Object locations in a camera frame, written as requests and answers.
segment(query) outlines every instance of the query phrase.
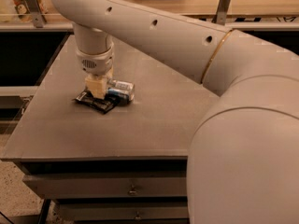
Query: drawer handle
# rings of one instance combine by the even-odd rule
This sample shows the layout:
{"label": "drawer handle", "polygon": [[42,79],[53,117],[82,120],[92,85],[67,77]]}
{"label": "drawer handle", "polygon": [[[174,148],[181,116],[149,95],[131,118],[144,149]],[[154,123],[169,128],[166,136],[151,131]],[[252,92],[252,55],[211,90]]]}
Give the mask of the drawer handle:
{"label": "drawer handle", "polygon": [[138,192],[135,190],[135,186],[131,185],[131,190],[128,191],[128,195],[131,197],[135,197],[138,195]]}
{"label": "drawer handle", "polygon": [[141,220],[141,219],[142,219],[142,218],[140,217],[139,212],[136,212],[135,220],[136,220],[136,221],[139,221],[139,220]]}

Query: drawer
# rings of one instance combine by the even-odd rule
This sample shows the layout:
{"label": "drawer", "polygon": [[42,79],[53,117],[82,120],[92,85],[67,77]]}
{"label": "drawer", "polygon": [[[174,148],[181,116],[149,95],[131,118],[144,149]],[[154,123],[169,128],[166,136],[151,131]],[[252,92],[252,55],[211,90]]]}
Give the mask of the drawer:
{"label": "drawer", "polygon": [[186,219],[187,202],[174,203],[84,203],[57,204],[55,211],[65,220]]}
{"label": "drawer", "polygon": [[181,172],[26,175],[23,182],[42,199],[187,195]]}

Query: black object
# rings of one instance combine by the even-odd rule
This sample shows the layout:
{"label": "black object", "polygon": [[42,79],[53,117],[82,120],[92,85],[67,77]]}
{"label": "black object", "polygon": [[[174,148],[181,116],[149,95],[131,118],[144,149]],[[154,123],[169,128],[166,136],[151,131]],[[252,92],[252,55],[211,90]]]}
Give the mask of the black object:
{"label": "black object", "polygon": [[13,120],[22,106],[19,96],[0,96],[0,120]]}
{"label": "black object", "polygon": [[281,46],[284,49],[299,55],[299,32],[298,31],[243,31],[268,42]]}
{"label": "black object", "polygon": [[50,209],[50,199],[45,199],[38,217],[37,224],[45,224]]}
{"label": "black object", "polygon": [[106,114],[120,103],[121,98],[114,95],[106,95],[105,99],[98,99],[94,98],[90,91],[85,90],[76,97],[75,101]]}
{"label": "black object", "polygon": [[67,32],[0,33],[0,86],[39,85]]}
{"label": "black object", "polygon": [[[261,21],[262,18],[254,18],[254,22],[258,22]],[[246,18],[237,18],[235,19],[236,22],[242,22],[242,21],[246,21]]]}

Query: wooden surface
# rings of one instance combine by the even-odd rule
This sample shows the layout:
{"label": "wooden surface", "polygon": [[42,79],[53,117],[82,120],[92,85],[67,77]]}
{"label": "wooden surface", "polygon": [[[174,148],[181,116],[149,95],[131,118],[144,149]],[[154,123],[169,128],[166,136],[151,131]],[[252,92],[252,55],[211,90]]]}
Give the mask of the wooden surface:
{"label": "wooden surface", "polygon": [[[44,0],[49,9],[50,21],[62,19],[52,7],[50,0]],[[125,0],[143,6],[199,18],[212,18],[219,0]],[[299,0],[232,0],[228,17],[269,18],[299,16]]]}

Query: gray table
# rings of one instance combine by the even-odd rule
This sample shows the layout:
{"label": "gray table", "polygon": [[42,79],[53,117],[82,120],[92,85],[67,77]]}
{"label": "gray table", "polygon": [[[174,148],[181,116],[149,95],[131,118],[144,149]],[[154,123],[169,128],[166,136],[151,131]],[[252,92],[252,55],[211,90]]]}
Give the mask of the gray table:
{"label": "gray table", "polygon": [[186,218],[188,146],[217,97],[119,40],[115,44],[114,77],[135,83],[134,101],[105,115],[73,101],[86,74],[75,62],[71,35],[1,160],[16,163],[24,182],[54,200],[66,219],[139,219],[141,213],[145,219]]}

